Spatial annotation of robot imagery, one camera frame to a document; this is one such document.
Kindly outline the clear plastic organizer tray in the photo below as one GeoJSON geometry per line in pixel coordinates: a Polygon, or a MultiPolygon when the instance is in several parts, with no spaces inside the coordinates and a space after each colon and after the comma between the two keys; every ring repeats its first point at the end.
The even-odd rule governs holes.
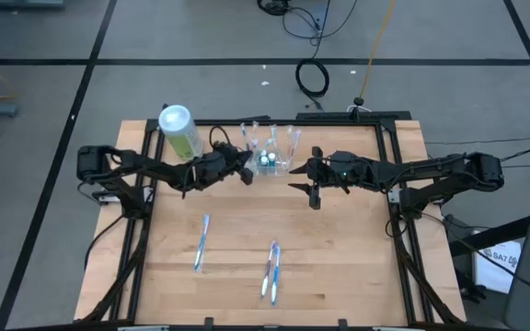
{"type": "MultiPolygon", "coordinates": [[[[262,150],[263,149],[267,150],[268,154],[275,153],[273,146],[262,148],[262,150]]],[[[280,177],[280,176],[285,176],[288,173],[289,163],[285,162],[285,158],[281,151],[280,151],[279,156],[276,154],[276,166],[275,167],[269,166],[268,169],[264,169],[260,165],[259,163],[259,160],[261,158],[260,154],[256,154],[253,150],[252,152],[253,152],[253,157],[251,159],[250,165],[248,166],[248,169],[251,170],[256,177],[280,177]]]]}

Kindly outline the black mounting plate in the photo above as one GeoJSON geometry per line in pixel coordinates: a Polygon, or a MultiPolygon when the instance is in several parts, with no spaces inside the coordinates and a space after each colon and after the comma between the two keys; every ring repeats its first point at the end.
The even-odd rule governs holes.
{"type": "Polygon", "coordinates": [[[374,120],[412,120],[408,111],[380,111],[380,112],[301,112],[295,116],[296,120],[311,121],[348,121],[363,123],[374,120]]]}

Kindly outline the black diagonal metal beam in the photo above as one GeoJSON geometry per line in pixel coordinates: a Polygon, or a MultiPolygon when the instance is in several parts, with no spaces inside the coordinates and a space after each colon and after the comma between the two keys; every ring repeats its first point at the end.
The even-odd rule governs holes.
{"type": "Polygon", "coordinates": [[[530,227],[530,215],[479,234],[457,239],[449,245],[453,257],[468,254],[471,249],[481,250],[500,243],[526,237],[530,227]]]}

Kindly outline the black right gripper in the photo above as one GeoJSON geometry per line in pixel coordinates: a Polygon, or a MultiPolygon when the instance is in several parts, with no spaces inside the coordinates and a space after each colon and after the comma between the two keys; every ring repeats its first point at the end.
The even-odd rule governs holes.
{"type": "Polygon", "coordinates": [[[319,191],[321,188],[341,188],[346,194],[350,194],[347,175],[345,174],[344,160],[333,159],[331,156],[324,157],[322,150],[318,146],[312,148],[312,157],[303,165],[290,171],[292,175],[309,174],[313,181],[313,186],[309,184],[290,183],[289,187],[299,189],[309,196],[309,207],[319,210],[321,198],[319,191]]]}

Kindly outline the green white wipes canister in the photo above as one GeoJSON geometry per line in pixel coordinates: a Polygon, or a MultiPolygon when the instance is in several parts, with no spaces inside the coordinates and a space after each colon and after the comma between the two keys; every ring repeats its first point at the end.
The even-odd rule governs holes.
{"type": "Polygon", "coordinates": [[[189,161],[203,154],[202,138],[186,107],[164,106],[158,117],[158,125],[181,160],[189,161]]]}

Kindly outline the white printed box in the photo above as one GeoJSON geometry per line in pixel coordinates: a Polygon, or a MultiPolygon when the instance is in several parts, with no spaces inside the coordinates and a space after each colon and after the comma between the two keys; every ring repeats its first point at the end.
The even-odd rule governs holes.
{"type": "MultiPolygon", "coordinates": [[[[509,241],[481,249],[480,253],[514,273],[521,255],[521,244],[509,241]]],[[[509,293],[513,282],[512,275],[478,253],[473,254],[473,275],[477,285],[504,294],[509,293]]]]}

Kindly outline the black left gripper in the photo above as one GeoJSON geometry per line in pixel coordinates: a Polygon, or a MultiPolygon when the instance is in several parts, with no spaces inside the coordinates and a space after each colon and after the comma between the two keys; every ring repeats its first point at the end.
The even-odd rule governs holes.
{"type": "Polygon", "coordinates": [[[211,186],[226,177],[239,174],[245,185],[253,182],[253,172],[248,169],[253,152],[241,151],[231,143],[217,142],[213,150],[204,154],[195,164],[195,185],[211,186]]]}

